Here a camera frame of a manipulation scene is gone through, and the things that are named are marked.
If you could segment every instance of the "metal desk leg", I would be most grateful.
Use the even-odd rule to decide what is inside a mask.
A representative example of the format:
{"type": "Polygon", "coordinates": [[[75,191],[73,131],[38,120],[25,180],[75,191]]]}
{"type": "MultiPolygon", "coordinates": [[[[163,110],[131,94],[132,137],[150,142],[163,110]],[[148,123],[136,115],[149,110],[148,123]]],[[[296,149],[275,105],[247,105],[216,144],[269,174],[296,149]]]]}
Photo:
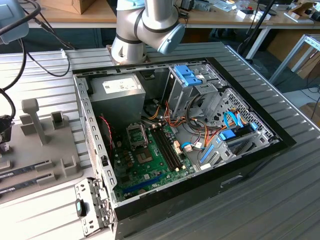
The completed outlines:
{"type": "Polygon", "coordinates": [[[300,40],[296,43],[296,45],[292,48],[292,50],[289,52],[288,56],[283,60],[283,62],[280,64],[280,66],[277,68],[277,70],[274,72],[272,77],[269,79],[269,82],[272,84],[274,83],[279,75],[284,71],[288,63],[292,60],[292,58],[296,55],[296,53],[299,51],[299,49],[302,47],[302,45],[305,43],[306,35],[304,34],[300,40]]]}
{"type": "Polygon", "coordinates": [[[296,72],[298,69],[300,69],[301,65],[305,62],[305,60],[309,57],[309,55],[311,54],[311,52],[314,50],[315,48],[313,46],[310,46],[308,48],[307,51],[305,51],[305,53],[303,54],[303,56],[299,59],[299,61],[296,62],[296,64],[293,66],[293,68],[291,69],[292,72],[296,72]]]}
{"type": "Polygon", "coordinates": [[[270,31],[269,27],[266,27],[261,30],[259,36],[255,40],[250,51],[248,52],[247,56],[245,57],[246,59],[252,59],[254,57],[254,55],[256,54],[258,49],[260,48],[262,42],[265,40],[266,36],[268,35],[269,31],[270,31]]]}

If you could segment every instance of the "blue drive bay latch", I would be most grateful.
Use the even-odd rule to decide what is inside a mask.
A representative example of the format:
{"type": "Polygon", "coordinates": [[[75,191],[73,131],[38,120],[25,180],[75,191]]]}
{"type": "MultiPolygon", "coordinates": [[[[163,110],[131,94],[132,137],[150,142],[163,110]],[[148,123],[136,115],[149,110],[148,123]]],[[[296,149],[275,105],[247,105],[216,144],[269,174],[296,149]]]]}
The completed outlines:
{"type": "Polygon", "coordinates": [[[178,65],[174,67],[175,72],[184,81],[184,84],[189,86],[195,86],[202,84],[202,81],[196,78],[195,74],[186,65],[178,65]]]}

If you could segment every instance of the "expansion slot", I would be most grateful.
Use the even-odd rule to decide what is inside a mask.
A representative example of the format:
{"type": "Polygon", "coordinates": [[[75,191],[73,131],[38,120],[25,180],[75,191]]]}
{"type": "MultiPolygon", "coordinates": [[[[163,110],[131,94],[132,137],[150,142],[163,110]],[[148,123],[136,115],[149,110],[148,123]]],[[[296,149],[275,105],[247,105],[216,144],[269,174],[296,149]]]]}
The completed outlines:
{"type": "Polygon", "coordinates": [[[159,150],[165,159],[170,171],[174,171],[176,168],[180,169],[182,164],[175,154],[173,148],[171,147],[165,133],[162,131],[161,128],[156,128],[151,130],[151,134],[155,139],[159,150]]]}
{"type": "Polygon", "coordinates": [[[159,179],[162,177],[162,174],[159,175],[159,176],[156,176],[155,178],[153,179],[150,179],[150,180],[147,180],[147,181],[144,181],[144,182],[141,182],[137,185],[134,185],[134,186],[130,186],[128,188],[125,188],[123,189],[123,193],[124,194],[127,194],[127,193],[131,193],[131,192],[134,192],[136,190],[139,190],[139,189],[142,189],[143,187],[145,186],[148,186],[148,185],[151,185],[151,184],[155,184],[156,182],[159,181],[159,179]]]}

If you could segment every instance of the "red wire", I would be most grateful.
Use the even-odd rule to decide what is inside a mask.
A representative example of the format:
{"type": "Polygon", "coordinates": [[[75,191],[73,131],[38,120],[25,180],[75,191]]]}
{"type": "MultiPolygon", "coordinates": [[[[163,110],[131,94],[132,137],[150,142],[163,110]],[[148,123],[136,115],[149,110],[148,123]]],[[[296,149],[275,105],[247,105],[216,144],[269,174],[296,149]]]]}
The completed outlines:
{"type": "Polygon", "coordinates": [[[112,151],[112,136],[111,136],[111,130],[110,130],[109,123],[107,122],[107,120],[103,116],[99,116],[99,118],[101,118],[108,127],[109,134],[110,134],[110,153],[111,153],[111,151],[112,151]]]}

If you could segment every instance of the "chip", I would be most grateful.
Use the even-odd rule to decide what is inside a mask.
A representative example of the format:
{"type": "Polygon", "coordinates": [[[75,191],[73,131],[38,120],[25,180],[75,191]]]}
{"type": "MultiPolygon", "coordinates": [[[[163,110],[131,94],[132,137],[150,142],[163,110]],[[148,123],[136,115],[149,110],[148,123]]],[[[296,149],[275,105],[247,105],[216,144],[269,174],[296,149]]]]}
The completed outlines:
{"type": "Polygon", "coordinates": [[[121,183],[126,183],[130,181],[130,177],[129,176],[122,176],[120,177],[121,183]]]}
{"type": "Polygon", "coordinates": [[[136,158],[138,159],[139,164],[144,164],[152,161],[152,156],[148,148],[143,148],[136,153],[136,158]]]}

